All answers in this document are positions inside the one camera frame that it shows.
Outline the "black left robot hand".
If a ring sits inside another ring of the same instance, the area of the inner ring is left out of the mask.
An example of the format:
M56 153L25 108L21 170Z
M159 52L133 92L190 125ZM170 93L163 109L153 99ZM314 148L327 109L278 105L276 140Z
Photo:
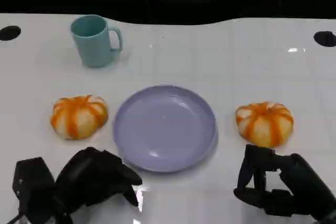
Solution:
M137 207L133 185L142 185L142 178L123 164L121 158L106 150L87 147L77 152L58 175L54 199L69 214L116 194Z

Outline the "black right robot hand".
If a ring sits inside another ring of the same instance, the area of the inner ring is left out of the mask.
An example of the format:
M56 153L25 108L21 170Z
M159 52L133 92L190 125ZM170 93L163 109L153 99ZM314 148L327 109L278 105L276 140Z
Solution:
M279 172L287 190L266 189L266 172ZM299 154L246 145L234 195L267 215L310 215L316 223L335 223L335 196Z

